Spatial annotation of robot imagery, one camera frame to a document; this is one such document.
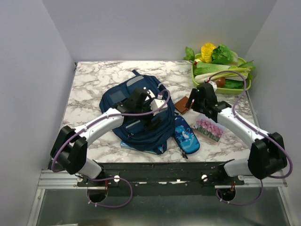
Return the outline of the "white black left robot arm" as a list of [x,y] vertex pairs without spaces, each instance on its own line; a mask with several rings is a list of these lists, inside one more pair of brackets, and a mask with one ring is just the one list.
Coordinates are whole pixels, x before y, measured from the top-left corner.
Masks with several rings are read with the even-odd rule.
[[55,165],[59,164],[69,174],[82,174],[92,185],[101,185],[104,182],[103,169],[97,162],[87,158],[88,147],[130,117],[150,120],[166,110],[167,103],[167,100],[163,100],[163,92],[155,97],[149,90],[136,88],[130,97],[115,103],[94,120],[74,129],[69,126],[61,128],[51,151],[51,170],[57,172]]

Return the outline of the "blue dinosaur pencil case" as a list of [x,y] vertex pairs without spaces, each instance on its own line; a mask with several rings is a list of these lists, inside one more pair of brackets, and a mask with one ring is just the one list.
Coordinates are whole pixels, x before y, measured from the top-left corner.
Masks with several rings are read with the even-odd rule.
[[195,153],[200,148],[200,143],[187,121],[182,116],[175,116],[175,130],[173,138],[179,146],[182,156],[188,159],[188,155]]

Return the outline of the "blue thin notebook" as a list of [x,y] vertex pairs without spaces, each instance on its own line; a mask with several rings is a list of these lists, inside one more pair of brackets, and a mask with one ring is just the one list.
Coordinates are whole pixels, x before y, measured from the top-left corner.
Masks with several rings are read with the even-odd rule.
[[[124,141],[120,142],[120,147],[124,148],[124,149],[138,151],[137,149],[133,148],[132,146],[129,146],[128,144],[126,144]],[[159,147],[155,148],[154,150],[150,150],[150,151],[145,151],[144,150],[142,152],[156,154],[156,155],[161,155],[161,154],[164,153],[164,150],[163,150],[163,146],[159,146]]]

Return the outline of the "navy blue student backpack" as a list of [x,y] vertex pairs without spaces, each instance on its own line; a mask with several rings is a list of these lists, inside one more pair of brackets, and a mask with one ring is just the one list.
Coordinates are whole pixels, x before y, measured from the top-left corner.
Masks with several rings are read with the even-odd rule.
[[[150,112],[150,100],[146,100],[139,110],[134,101],[140,95],[135,91],[136,88],[146,88],[150,90],[155,96],[166,89],[166,87],[155,77],[149,75],[141,75],[136,70],[132,71],[135,77],[107,90],[100,101],[99,107],[101,112],[106,112],[109,108],[114,107],[120,103],[123,106],[127,105],[130,109],[134,109],[133,113]],[[171,99],[169,99],[167,110],[158,113],[162,118],[159,127],[152,131],[145,131],[140,128],[139,116],[124,117],[124,123],[112,131],[122,141],[129,146],[139,151],[154,150],[159,146],[163,146],[164,152],[167,150],[167,140],[173,136],[175,130],[175,107]]]

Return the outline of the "brown leather wallet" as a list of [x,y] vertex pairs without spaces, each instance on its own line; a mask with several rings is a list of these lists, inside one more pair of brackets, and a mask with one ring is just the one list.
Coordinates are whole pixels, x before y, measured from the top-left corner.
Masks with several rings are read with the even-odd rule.
[[187,113],[190,108],[186,108],[186,104],[188,102],[189,98],[187,96],[184,96],[181,98],[178,102],[175,103],[175,109],[182,115]]

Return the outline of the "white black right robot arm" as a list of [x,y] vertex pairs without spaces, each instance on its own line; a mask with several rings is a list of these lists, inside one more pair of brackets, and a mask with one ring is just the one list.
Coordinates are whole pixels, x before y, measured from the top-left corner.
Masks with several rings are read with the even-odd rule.
[[239,175],[264,179],[287,166],[282,136],[254,126],[236,113],[233,106],[225,101],[218,101],[210,83],[193,88],[186,107],[232,131],[250,150],[248,158],[222,164],[221,170],[216,173],[219,183],[228,184],[233,177]]

